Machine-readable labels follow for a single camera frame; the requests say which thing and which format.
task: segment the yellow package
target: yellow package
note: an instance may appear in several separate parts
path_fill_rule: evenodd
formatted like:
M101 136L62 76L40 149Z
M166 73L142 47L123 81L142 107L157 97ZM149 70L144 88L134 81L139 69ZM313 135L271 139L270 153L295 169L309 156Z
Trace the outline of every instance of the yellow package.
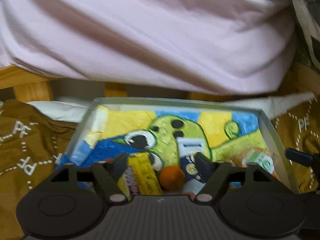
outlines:
M129 200L131 195L162 195L147 153L137 153L128 158L128 168L119 179L118 187Z

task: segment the wooden bed frame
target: wooden bed frame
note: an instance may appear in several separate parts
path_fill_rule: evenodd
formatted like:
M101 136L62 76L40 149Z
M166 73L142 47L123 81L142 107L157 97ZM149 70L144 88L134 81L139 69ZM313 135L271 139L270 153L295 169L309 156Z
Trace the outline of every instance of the wooden bed frame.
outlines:
M30 101L51 101L52 89L50 78L34 74L21 69L15 65L10 65L0 69L0 90L13 88L15 98L21 102ZM243 98L256 98L265 96L283 96L298 92L312 91L320 94L320 75L300 63L293 63L284 81L275 93L252 96L216 96L197 92L188 93L188 99L212 102L225 102L239 100ZM106 97L126 97L127 92L124 84L105 82L104 94Z

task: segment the ribbed black surface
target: ribbed black surface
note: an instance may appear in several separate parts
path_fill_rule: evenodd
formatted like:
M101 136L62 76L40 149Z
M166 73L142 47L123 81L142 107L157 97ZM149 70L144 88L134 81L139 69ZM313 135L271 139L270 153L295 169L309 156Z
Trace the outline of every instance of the ribbed black surface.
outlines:
M136 196L110 208L102 222L73 240L253 240L223 224L213 208L188 196ZM24 240L36 240L26 237ZM289 236L283 240L299 240Z

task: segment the wooden slat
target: wooden slat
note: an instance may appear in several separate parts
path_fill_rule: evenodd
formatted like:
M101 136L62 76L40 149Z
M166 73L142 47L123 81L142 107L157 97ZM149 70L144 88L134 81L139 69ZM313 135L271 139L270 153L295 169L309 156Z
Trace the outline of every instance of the wooden slat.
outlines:
M52 90L48 81L14 86L13 92L16 99L23 103L52 100Z
M209 101L209 102L227 102L232 100L240 100L249 96L218 96L198 92L189 92L189 100Z
M124 84L105 82L104 95L106 97L127 97Z
M56 78L34 74L15 65L0 68L0 90L29 83L45 82L53 79Z

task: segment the metal screw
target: metal screw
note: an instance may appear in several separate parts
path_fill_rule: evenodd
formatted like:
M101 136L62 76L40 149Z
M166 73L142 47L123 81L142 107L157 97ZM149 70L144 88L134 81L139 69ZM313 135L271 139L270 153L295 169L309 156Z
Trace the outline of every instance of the metal screw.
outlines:
M200 194L197 196L197 200L200 202L209 202L212 200L212 196L209 194Z
M122 194L112 194L109 199L112 201L112 202L122 202L125 200L125 196L122 195Z

